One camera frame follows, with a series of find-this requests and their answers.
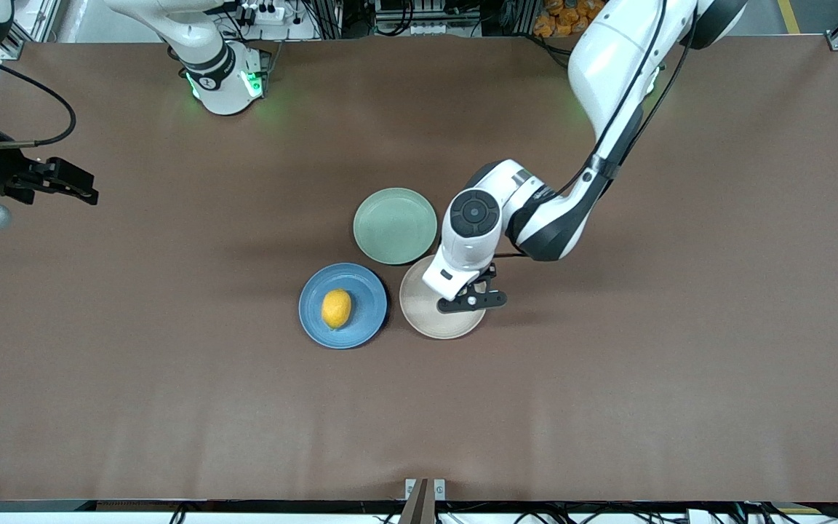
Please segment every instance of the green light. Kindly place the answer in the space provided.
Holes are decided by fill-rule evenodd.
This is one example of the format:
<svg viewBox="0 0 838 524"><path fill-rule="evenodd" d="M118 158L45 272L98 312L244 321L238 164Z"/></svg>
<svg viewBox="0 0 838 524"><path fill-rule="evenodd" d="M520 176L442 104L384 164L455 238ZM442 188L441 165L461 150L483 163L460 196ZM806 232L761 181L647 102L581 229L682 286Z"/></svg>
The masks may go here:
<svg viewBox="0 0 838 524"><path fill-rule="evenodd" d="M193 89L193 98L199 100L199 92L196 90L196 84L193 83L193 79L190 79L189 74L186 76L186 81L189 82L189 87Z"/></svg>
<svg viewBox="0 0 838 524"><path fill-rule="evenodd" d="M257 98L263 93L263 89L260 88L260 80L256 74L248 74L242 71L242 80L244 80L247 94L250 94L250 96Z"/></svg>

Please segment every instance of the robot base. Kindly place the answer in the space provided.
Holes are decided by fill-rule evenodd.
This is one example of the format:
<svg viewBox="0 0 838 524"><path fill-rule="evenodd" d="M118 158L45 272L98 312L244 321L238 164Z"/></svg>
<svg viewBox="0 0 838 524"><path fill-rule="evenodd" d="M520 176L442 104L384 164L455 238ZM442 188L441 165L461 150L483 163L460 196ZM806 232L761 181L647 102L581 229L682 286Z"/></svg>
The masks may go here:
<svg viewBox="0 0 838 524"><path fill-rule="evenodd" d="M267 90L267 72L270 69L270 53L250 49L240 42L227 42L235 51L235 69L222 80L216 90L204 90L193 85L193 96L216 115L235 115L263 98Z"/></svg>

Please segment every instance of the brown table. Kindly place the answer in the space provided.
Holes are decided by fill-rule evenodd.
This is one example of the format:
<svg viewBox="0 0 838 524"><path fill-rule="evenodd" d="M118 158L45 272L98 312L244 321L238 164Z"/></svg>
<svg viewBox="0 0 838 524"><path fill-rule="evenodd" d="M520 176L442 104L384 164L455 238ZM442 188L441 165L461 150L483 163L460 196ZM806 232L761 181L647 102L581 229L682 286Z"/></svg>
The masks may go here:
<svg viewBox="0 0 838 524"><path fill-rule="evenodd" d="M561 185L592 135L522 40L288 44L267 100L219 117L160 44L29 46L79 128L39 155L97 176L0 231L0 498L838 499L838 53L726 39L689 57L562 262L501 262L472 335L394 298L361 349L297 295L363 256L360 200L442 211L509 156ZM0 127L62 129L0 79Z"/></svg>

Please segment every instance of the beige plate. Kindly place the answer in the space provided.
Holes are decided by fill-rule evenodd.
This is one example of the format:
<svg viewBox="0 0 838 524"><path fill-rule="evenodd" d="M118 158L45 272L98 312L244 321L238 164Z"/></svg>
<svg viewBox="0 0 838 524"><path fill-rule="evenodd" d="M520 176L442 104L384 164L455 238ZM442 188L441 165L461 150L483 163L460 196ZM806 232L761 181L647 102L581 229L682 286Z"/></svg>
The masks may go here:
<svg viewBox="0 0 838 524"><path fill-rule="evenodd" d="M439 312L439 296L422 282L422 274L432 263L433 256L426 256L412 265L399 285L399 306L406 321L416 331L432 338L458 338L466 335L480 323L484 309L460 313Z"/></svg>

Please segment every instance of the yellow lemon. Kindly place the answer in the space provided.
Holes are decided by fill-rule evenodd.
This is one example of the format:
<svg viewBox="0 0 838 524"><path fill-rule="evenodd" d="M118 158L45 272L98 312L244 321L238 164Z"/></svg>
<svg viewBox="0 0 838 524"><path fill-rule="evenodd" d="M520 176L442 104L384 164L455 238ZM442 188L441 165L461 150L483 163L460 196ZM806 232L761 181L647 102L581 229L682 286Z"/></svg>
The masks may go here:
<svg viewBox="0 0 838 524"><path fill-rule="evenodd" d="M322 299L322 322L329 329L338 329L351 316L351 295L344 289L332 289Z"/></svg>

